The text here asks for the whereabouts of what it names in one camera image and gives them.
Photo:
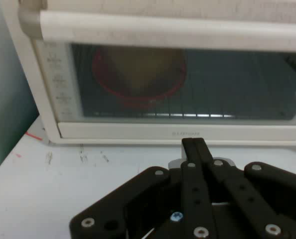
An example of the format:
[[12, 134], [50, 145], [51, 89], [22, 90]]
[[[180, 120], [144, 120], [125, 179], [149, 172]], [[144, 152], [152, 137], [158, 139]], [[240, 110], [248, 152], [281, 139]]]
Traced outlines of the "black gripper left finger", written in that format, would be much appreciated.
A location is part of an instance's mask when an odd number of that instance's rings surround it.
[[182, 140], [178, 168], [150, 167], [77, 214], [74, 239], [212, 239], [215, 222], [204, 169], [212, 155], [202, 138]]

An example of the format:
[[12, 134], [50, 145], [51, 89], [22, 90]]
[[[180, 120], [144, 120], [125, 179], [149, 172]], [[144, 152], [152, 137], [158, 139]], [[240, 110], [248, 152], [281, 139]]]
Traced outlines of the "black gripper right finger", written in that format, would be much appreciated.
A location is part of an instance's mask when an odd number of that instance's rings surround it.
[[296, 174], [262, 162], [243, 170], [193, 139], [220, 239], [296, 239]]

